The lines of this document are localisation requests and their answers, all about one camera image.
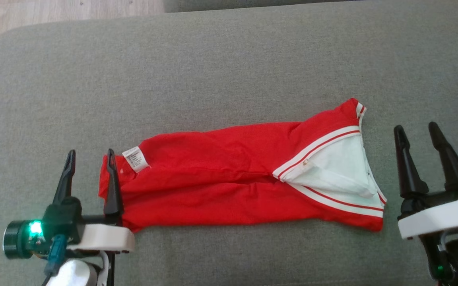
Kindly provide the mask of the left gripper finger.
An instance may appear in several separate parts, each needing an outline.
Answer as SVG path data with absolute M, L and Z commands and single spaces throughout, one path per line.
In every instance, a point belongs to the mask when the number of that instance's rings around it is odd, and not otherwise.
M 56 193 L 53 198 L 53 204 L 60 205 L 62 201 L 72 194 L 72 179 L 75 174 L 76 152 L 70 150 L 67 154 L 65 165 L 62 169 Z
M 109 174 L 109 182 L 107 198 L 104 204 L 104 215 L 105 217 L 122 217 L 124 204 L 122 202 L 116 156 L 113 149 L 109 149 L 107 153 L 107 172 Z

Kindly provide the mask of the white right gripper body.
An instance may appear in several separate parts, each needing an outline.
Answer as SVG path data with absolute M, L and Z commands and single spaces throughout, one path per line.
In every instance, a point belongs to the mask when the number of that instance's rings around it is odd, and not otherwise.
M 403 239 L 420 239 L 435 281 L 458 281 L 458 199 L 398 221 Z

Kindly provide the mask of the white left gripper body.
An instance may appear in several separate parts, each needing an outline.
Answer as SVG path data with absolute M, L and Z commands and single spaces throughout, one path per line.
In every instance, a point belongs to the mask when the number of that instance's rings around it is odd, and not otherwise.
M 132 252 L 135 237 L 122 226 L 123 213 L 122 199 L 110 197 L 104 215 L 84 217 L 80 200 L 67 197 L 46 208 L 42 230 L 46 241 L 65 238 L 65 249 L 71 251 Z

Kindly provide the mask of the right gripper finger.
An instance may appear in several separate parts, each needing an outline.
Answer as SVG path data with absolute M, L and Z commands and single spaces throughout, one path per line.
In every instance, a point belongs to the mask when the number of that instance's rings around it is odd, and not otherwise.
M 426 195 L 429 192 L 429 188 L 418 174 L 409 152 L 409 140 L 402 125 L 394 127 L 394 142 L 396 145 L 400 197 L 410 199 Z
M 458 191 L 458 155 L 447 141 L 436 122 L 429 123 L 429 134 L 434 148 L 438 151 L 443 172 L 446 191 Z

